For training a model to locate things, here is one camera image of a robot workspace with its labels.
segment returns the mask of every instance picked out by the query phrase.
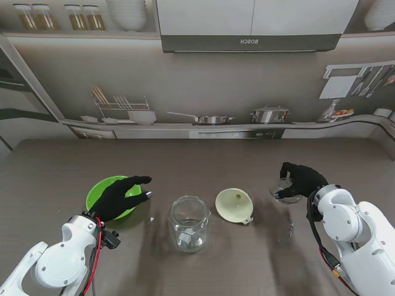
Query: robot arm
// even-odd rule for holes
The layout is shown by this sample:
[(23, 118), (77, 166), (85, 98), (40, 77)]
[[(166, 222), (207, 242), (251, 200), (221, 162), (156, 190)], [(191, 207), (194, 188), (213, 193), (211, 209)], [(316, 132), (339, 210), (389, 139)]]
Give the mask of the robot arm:
[[(100, 229), (102, 246), (116, 248), (120, 241), (116, 232)], [(22, 289), (22, 280), (29, 270), (40, 285), (59, 289), (64, 287), (63, 296), (73, 296), (88, 271), (85, 248), (96, 245), (99, 229), (95, 221), (83, 215), (72, 217), (62, 227), (62, 242), (47, 248), (44, 242), (36, 244), (20, 261), (12, 274), (0, 287), (1, 296), (28, 296)]]
[(314, 204), (359, 295), (395, 295), (395, 229), (384, 214), (369, 202), (357, 205), (337, 185), (321, 188)]

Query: dark wooden table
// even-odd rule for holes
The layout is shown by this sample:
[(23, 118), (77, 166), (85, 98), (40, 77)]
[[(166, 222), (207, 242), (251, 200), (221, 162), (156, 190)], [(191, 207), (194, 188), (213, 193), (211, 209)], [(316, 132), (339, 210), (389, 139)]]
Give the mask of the dark wooden table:
[[(352, 295), (319, 257), (305, 200), (287, 206), (268, 193), (284, 161), (317, 169), (395, 224), (395, 167), (363, 139), (25, 141), (0, 164), (0, 282), (31, 246), (61, 240), (62, 224), (85, 209), (98, 181), (149, 175), (151, 201), (107, 224), (122, 243), (101, 253), (98, 296)], [(253, 198), (250, 225), (226, 222), (216, 212), (216, 195), (229, 187)], [(183, 195), (200, 197), (212, 212), (209, 244), (193, 255), (168, 242), (168, 211)], [(336, 253), (322, 225), (318, 230)], [(31, 296), (59, 293), (29, 279), (23, 284)]]

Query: green bowl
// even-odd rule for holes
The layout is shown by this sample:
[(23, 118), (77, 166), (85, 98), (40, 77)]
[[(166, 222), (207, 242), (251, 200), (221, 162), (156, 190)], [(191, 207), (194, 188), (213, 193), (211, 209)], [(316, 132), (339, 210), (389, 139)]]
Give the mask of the green bowl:
[[(86, 197), (86, 209), (88, 211), (91, 209), (91, 207), (94, 205), (95, 202), (98, 201), (101, 194), (104, 192), (104, 190), (107, 187), (113, 184), (116, 180), (121, 180), (125, 178), (127, 178), (127, 176), (113, 176), (98, 182), (95, 186), (93, 186), (93, 188), (89, 191), (88, 196)], [(134, 185), (128, 192), (126, 192), (125, 197), (139, 195), (140, 193), (141, 193), (140, 185)], [(131, 211), (133, 211), (134, 209), (135, 208), (130, 208), (124, 211), (121, 215), (116, 217), (114, 220), (130, 214)]]

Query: black glove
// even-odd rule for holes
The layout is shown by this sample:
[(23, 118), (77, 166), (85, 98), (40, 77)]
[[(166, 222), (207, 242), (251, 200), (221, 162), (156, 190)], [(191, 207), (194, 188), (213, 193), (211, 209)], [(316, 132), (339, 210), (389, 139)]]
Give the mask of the black glove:
[(293, 183), (291, 187), (277, 192), (279, 199), (299, 194), (309, 197), (314, 190), (328, 185), (326, 179), (319, 172), (308, 166), (285, 162), (280, 171), (280, 178), (286, 178), (288, 172)]
[(150, 198), (146, 195), (147, 192), (130, 197), (125, 197), (125, 194), (134, 185), (148, 184), (151, 180), (152, 178), (148, 176), (134, 176), (115, 181), (104, 190), (88, 213), (94, 212), (103, 222), (115, 219), (124, 211), (134, 208)]

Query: glass jar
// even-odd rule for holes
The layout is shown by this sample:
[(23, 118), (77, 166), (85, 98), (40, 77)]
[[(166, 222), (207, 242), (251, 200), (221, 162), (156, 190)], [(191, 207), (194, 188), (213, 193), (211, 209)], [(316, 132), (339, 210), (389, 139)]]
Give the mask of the glass jar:
[(188, 253), (201, 250), (209, 238), (210, 216), (210, 210), (198, 197), (187, 195), (176, 200), (168, 215), (173, 245)]
[(82, 5), (86, 11), (86, 18), (88, 19), (89, 27), (91, 30), (105, 30), (104, 22), (100, 14), (98, 6), (95, 5)]
[(31, 12), (31, 7), (28, 4), (14, 4), (16, 11), (19, 14), (20, 21), (27, 30), (38, 30), (37, 22)]
[(275, 200), (277, 202), (281, 202), (283, 204), (296, 204), (301, 199), (300, 195), (296, 195), (296, 196), (292, 196), (292, 197), (285, 197), (283, 199), (281, 199), (278, 196), (278, 191), (289, 188), (292, 186), (292, 184), (293, 184), (293, 180), (291, 178), (281, 178), (276, 182), (275, 185), (270, 187), (270, 189), (269, 189), (270, 194), (275, 198)]
[(85, 31), (89, 30), (86, 25), (85, 17), (82, 14), (81, 6), (79, 5), (65, 5), (64, 6), (69, 12), (69, 19), (72, 23), (73, 30)]
[(42, 30), (57, 30), (54, 17), (49, 13), (49, 6), (46, 4), (33, 4), (33, 9), (37, 15), (39, 28)]

